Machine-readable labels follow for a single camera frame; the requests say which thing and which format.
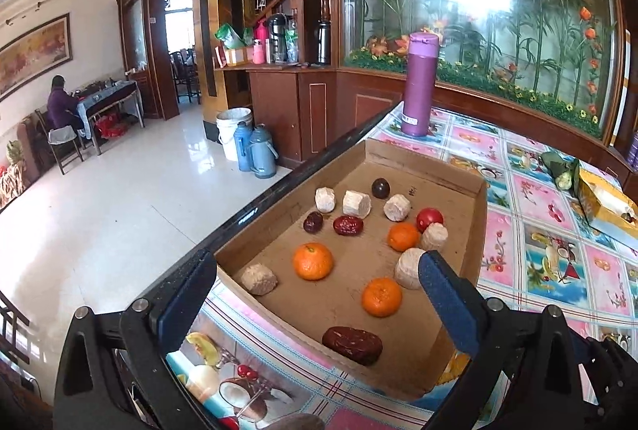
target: metal screw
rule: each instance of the metal screw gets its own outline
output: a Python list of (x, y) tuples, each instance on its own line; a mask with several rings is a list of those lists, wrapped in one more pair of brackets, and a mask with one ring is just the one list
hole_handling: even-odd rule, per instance
[(560, 308), (558, 306), (554, 306), (553, 304), (547, 306), (547, 311), (554, 318), (558, 318), (560, 315), (563, 314), (563, 312), (560, 311)]
[(89, 314), (89, 308), (87, 308), (86, 306), (82, 306), (81, 308), (78, 308), (78, 309), (75, 310), (74, 317), (76, 317), (77, 319), (81, 320), (85, 316), (87, 316), (88, 314)]
[(149, 301), (145, 298), (138, 298), (135, 302), (133, 302), (132, 306), (133, 311), (137, 313), (141, 313), (142, 311), (146, 311), (149, 307)]
[(487, 307), (491, 311), (501, 311), (505, 307), (505, 304), (503, 304), (503, 301), (500, 298), (493, 296), (492, 298), (487, 299)]

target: label on bottle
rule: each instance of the label on bottle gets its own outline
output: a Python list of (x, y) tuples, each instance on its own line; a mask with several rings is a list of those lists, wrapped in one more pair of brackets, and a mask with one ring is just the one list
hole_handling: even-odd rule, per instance
[(413, 126), (416, 126), (419, 123), (417, 119), (407, 116), (404, 113), (401, 114), (401, 120), (407, 124), (412, 124)]

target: purple jacket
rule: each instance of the purple jacket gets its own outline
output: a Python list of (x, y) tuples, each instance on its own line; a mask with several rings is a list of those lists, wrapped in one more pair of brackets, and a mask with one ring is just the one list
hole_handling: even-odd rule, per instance
[(73, 119), (78, 117), (78, 99), (68, 95), (63, 88), (54, 88), (49, 94), (47, 111), (49, 120), (55, 129), (71, 125)]

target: white plastic bucket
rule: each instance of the white plastic bucket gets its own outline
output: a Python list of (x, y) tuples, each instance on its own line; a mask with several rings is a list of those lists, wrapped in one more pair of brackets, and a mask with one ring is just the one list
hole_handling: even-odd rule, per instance
[(219, 129), (219, 143), (224, 147), (226, 160), (237, 162), (237, 148), (235, 147), (235, 129), (240, 122), (253, 123), (253, 112), (247, 107), (234, 107), (217, 115), (217, 129)]

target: tablecloth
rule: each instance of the tablecloth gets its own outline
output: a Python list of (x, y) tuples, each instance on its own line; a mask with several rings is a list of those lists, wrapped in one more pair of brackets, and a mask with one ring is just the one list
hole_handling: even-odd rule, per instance
[[(611, 336), (638, 357), (638, 254), (589, 227), (578, 201), (555, 188), (539, 158), (548, 147), (442, 109), (433, 109), (427, 137), (411, 138), (400, 131), (401, 111), (403, 104), (369, 136), (482, 175), (489, 184), (479, 291), (500, 297), (512, 309), (541, 311), (556, 304), (581, 335)], [(594, 171), (620, 186), (614, 177)], [(543, 268), (548, 245), (560, 254), (557, 270)], [(263, 418), (263, 411), (244, 413), (239, 428), (250, 430), (300, 411), (320, 416), (329, 430), (420, 429), (467, 364), (465, 356), (454, 355), (429, 394), (412, 403), (389, 399), (301, 348), (219, 280), (193, 330), (206, 333), (223, 349), (227, 363), (219, 370), (221, 380), (237, 378), (237, 365), (244, 363), (286, 393), (266, 399)], [(167, 359), (174, 372), (185, 377), (203, 363), (188, 343)], [(594, 401), (589, 381), (581, 377), (584, 398)], [(478, 426), (496, 416), (506, 385), (502, 374)], [(225, 417), (229, 428), (237, 428), (237, 409), (219, 393), (204, 404), (217, 417)]]
[[(96, 93), (92, 93), (90, 96), (85, 97), (78, 103), (78, 115), (84, 122), (84, 136), (88, 139), (91, 138), (91, 127), (89, 125), (89, 118), (87, 116), (87, 112), (91, 109), (91, 107), (95, 106), (97, 103), (104, 101), (109, 98), (111, 95), (116, 93), (116, 91), (121, 90), (122, 88), (135, 84), (134, 81), (117, 81), (113, 86), (104, 88), (104, 90), (97, 91)], [(138, 113), (135, 108), (135, 103), (133, 102), (135, 98), (130, 98), (130, 100), (122, 103), (122, 111), (125, 111), (129, 114), (137, 116)]]

